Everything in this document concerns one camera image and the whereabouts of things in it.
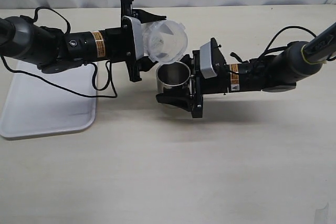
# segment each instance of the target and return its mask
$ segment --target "white table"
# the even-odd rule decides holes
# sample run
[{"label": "white table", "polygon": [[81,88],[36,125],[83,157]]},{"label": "white table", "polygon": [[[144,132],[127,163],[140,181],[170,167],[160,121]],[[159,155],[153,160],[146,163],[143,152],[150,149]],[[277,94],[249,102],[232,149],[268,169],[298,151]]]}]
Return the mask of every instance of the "white table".
[{"label": "white table", "polygon": [[[249,59],[287,25],[316,33],[336,6],[156,8],[187,28],[187,52],[215,37]],[[119,26],[119,9],[64,9],[73,31]],[[1,17],[33,15],[0,10]],[[50,13],[40,25],[64,27]],[[310,40],[287,31],[275,46]],[[155,70],[131,83],[114,67],[120,98],[100,99],[92,127],[72,135],[0,140],[0,223],[313,223],[330,204],[336,222],[336,64],[287,93],[213,95],[204,118],[164,110]],[[100,68],[100,80],[106,76]],[[12,74],[0,65],[0,105]]]}]

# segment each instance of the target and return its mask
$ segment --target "white tray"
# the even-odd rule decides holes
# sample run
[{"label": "white tray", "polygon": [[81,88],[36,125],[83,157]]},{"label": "white tray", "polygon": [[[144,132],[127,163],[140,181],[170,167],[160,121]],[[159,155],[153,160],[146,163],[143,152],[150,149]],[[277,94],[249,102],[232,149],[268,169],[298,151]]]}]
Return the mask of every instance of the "white tray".
[{"label": "white tray", "polygon": [[[96,95],[91,79],[93,66],[58,74],[42,74],[36,66],[19,62],[17,69],[44,77],[60,86]],[[95,120],[96,98],[83,98],[52,87],[41,80],[14,74],[0,118],[0,135],[26,138],[73,133],[88,128]]]}]

